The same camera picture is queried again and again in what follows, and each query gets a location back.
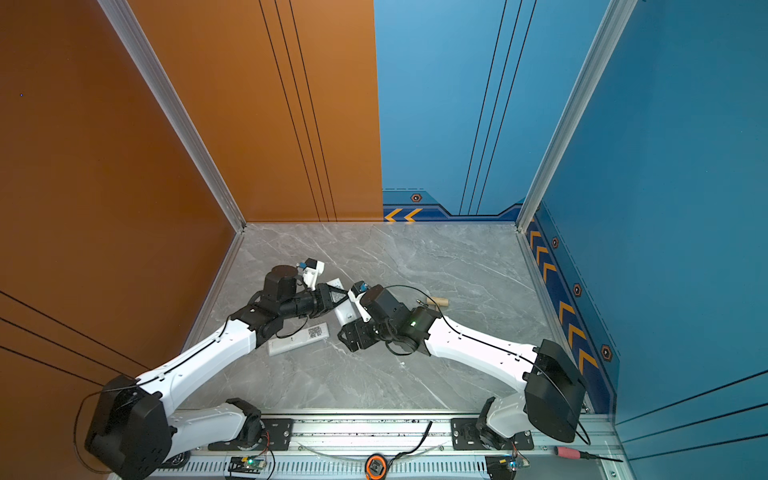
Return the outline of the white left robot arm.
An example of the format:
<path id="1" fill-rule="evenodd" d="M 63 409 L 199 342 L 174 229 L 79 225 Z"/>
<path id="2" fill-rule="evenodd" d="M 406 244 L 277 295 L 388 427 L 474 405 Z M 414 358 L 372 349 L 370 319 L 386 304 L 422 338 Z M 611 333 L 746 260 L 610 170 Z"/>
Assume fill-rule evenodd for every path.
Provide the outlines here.
<path id="1" fill-rule="evenodd" d="M 259 444 L 260 410 L 239 398 L 217 407 L 180 405 L 228 365 L 267 343 L 286 320 L 322 316 L 347 300 L 339 280 L 320 283 L 322 264 L 278 265 L 249 302 L 208 337 L 137 378 L 120 375 L 97 392 L 85 450 L 122 479 L 145 479 L 168 460 L 198 447 Z"/>

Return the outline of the white remote control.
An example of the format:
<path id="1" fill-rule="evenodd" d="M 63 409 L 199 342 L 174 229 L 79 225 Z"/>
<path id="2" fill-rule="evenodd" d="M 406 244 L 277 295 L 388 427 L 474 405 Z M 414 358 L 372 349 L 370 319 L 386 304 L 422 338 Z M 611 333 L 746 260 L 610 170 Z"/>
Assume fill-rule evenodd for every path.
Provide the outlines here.
<path id="1" fill-rule="evenodd" d="M 359 312 L 354 304 L 350 301 L 347 291 L 343 288 L 342 282 L 339 278 L 330 280 L 327 284 L 332 288 L 331 297 L 337 306 L 334 308 L 333 313 L 338 321 L 340 327 L 354 322 L 359 318 Z"/>

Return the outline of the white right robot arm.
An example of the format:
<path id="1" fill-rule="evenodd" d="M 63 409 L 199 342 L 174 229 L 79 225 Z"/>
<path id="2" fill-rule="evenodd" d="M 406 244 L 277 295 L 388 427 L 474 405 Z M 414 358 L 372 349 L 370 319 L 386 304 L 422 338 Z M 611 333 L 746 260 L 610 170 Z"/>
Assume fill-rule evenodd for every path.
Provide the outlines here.
<path id="1" fill-rule="evenodd" d="M 334 293 L 339 338 L 348 350 L 378 343 L 397 356 L 421 354 L 458 362 L 509 385 L 511 395 L 486 400 L 470 430 L 486 448 L 507 450 L 537 431 L 563 443 L 591 442 L 581 423 L 586 380 L 562 346 L 499 339 L 451 320 L 438 307 L 407 307 L 382 285 L 359 282 Z"/>

